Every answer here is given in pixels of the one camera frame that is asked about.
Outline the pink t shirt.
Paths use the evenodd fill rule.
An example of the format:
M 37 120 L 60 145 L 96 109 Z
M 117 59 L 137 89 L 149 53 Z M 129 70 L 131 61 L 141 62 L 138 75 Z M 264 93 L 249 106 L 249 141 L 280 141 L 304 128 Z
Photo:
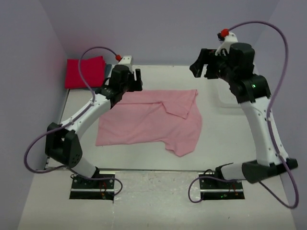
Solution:
M 198 91 L 127 92 L 98 122 L 96 146 L 163 142 L 178 157 L 192 153 L 202 129 Z

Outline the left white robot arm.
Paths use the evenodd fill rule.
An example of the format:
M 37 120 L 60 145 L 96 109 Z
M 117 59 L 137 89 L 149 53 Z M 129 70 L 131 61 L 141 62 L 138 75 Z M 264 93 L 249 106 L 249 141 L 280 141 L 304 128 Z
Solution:
M 97 180 L 98 168 L 85 157 L 80 139 L 104 113 L 121 101 L 126 92 L 142 90 L 141 70 L 127 65 L 115 65 L 111 76 L 96 89 L 93 98 L 62 124 L 51 123 L 47 128 L 45 154 L 88 180 Z

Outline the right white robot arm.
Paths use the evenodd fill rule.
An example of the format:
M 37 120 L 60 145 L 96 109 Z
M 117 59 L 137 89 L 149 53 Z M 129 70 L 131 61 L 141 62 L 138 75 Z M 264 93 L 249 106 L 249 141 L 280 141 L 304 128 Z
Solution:
M 273 118 L 266 117 L 272 112 L 268 108 L 271 92 L 266 78 L 253 72 L 254 56 L 254 49 L 247 43 L 233 43 L 228 49 L 222 48 L 220 54 L 215 49 L 203 48 L 189 68 L 196 78 L 206 68 L 205 78 L 222 79 L 229 84 L 253 136 L 256 159 L 217 167 L 218 178 L 222 180 L 254 184 L 298 167 L 297 160 L 284 151 Z

